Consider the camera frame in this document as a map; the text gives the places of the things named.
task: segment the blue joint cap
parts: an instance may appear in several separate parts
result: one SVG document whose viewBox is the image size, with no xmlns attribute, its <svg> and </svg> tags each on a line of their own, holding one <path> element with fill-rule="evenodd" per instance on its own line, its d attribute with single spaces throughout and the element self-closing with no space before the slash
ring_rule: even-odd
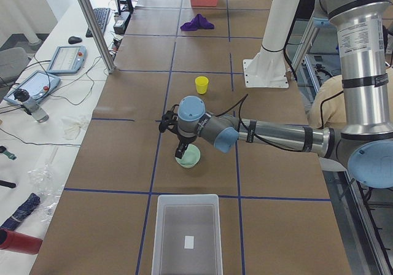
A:
<svg viewBox="0 0 393 275">
<path fill-rule="evenodd" d="M 177 114 L 179 119 L 185 122 L 199 120 L 206 112 L 202 99 L 196 96 L 187 96 L 179 104 Z"/>
<path fill-rule="evenodd" d="M 239 132 L 237 132 L 237 130 L 235 130 L 233 127 L 229 126 L 228 128 L 222 130 L 221 133 L 216 137 L 216 140 L 214 141 L 214 147 L 223 153 L 227 153 L 238 139 Z"/>
<path fill-rule="evenodd" d="M 374 141 L 356 149 L 349 157 L 348 172 L 369 187 L 393 187 L 393 141 Z"/>
<path fill-rule="evenodd" d="M 327 18 L 314 17 L 313 23 L 316 28 L 329 28 L 332 26 Z"/>
</svg>

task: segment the metal frame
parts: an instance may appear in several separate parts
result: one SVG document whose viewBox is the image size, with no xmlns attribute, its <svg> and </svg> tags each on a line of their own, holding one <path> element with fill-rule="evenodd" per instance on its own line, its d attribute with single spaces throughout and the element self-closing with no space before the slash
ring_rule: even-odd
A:
<svg viewBox="0 0 393 275">
<path fill-rule="evenodd" d="M 345 172 L 344 174 L 347 182 L 350 182 L 351 178 L 349 174 L 347 172 Z M 360 217 L 360 221 L 362 222 L 363 228 L 366 232 L 367 239 L 370 243 L 373 253 L 375 254 L 375 260 L 378 264 L 379 271 L 382 275 L 390 275 L 391 271 L 389 269 L 389 265 L 387 261 L 384 258 L 384 253 L 381 249 L 378 238 L 376 237 L 376 234 L 374 232 L 373 222 L 368 214 L 367 208 L 364 206 L 363 202 L 360 202 L 363 201 L 363 197 L 359 189 L 355 188 L 353 184 L 351 184 L 349 189 L 351 191 L 352 198 L 355 202 L 357 213 Z"/>
<path fill-rule="evenodd" d="M 293 62 L 292 62 L 292 67 L 294 68 L 295 71 L 299 68 L 301 65 L 304 57 L 306 54 L 310 51 L 311 47 L 313 46 L 313 43 L 315 41 L 315 38 L 317 38 L 319 28 L 314 26 L 313 22 L 313 15 L 311 16 L 307 27 L 305 29 L 305 32 L 302 36 L 302 40 L 300 41 L 300 45 L 296 50 Z"/>
<path fill-rule="evenodd" d="M 101 54 L 102 59 L 104 60 L 108 73 L 111 74 L 115 69 L 115 64 L 113 63 L 112 57 L 107 49 L 104 36 L 99 28 L 93 8 L 90 4 L 90 0 L 78 0 L 78 2 L 86 18 L 87 25 L 90 28 L 90 31 L 93 33 L 94 41 L 98 47 L 98 51 Z"/>
</svg>

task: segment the computer mouse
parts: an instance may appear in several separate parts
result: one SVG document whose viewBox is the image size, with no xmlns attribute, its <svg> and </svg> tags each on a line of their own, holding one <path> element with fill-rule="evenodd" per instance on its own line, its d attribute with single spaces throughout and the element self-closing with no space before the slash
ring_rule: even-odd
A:
<svg viewBox="0 0 393 275">
<path fill-rule="evenodd" d="M 81 37 L 76 37 L 76 36 L 71 36 L 68 38 L 68 43 L 69 44 L 76 44 L 76 43 L 80 43 L 82 41 Z"/>
</svg>

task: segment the metal column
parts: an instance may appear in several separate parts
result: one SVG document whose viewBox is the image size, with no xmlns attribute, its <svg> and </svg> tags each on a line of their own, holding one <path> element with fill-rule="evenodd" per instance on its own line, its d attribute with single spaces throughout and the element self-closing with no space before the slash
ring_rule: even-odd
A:
<svg viewBox="0 0 393 275">
<path fill-rule="evenodd" d="M 112 73 L 115 69 L 115 64 L 113 63 L 112 57 L 109 54 L 107 45 L 104 40 L 104 36 L 98 26 L 98 22 L 94 15 L 90 0 L 78 0 L 78 2 L 80 8 L 82 9 L 82 12 L 84 13 L 87 25 L 90 28 L 90 31 L 93 33 L 94 41 L 96 42 L 99 53 L 104 60 L 108 73 Z"/>
</svg>

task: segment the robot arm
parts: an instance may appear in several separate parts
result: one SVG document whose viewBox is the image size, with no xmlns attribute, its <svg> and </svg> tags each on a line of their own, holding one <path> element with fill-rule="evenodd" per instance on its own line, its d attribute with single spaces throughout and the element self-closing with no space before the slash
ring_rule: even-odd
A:
<svg viewBox="0 0 393 275">
<path fill-rule="evenodd" d="M 177 113 L 173 106 L 161 119 L 160 131 L 170 130 L 179 138 L 175 156 L 182 158 L 188 144 L 201 137 L 221 152 L 228 152 L 240 139 L 248 143 L 269 144 L 296 152 L 315 152 L 330 157 L 334 147 L 333 129 L 312 129 L 258 120 L 239 119 L 231 115 L 216 117 L 206 112 L 204 102 L 196 96 L 185 97 Z"/>
<path fill-rule="evenodd" d="M 180 157 L 198 136 L 223 152 L 238 140 L 264 142 L 281 149 L 315 152 L 339 161 L 350 175 L 370 187 L 393 187 L 393 124 L 389 117 L 384 65 L 382 13 L 389 0 L 316 0 L 337 27 L 347 125 L 341 130 L 278 125 L 206 112 L 201 99 L 182 100 L 164 116 L 160 131 L 177 134 Z M 279 14 L 272 10 L 270 14 Z"/>
</svg>

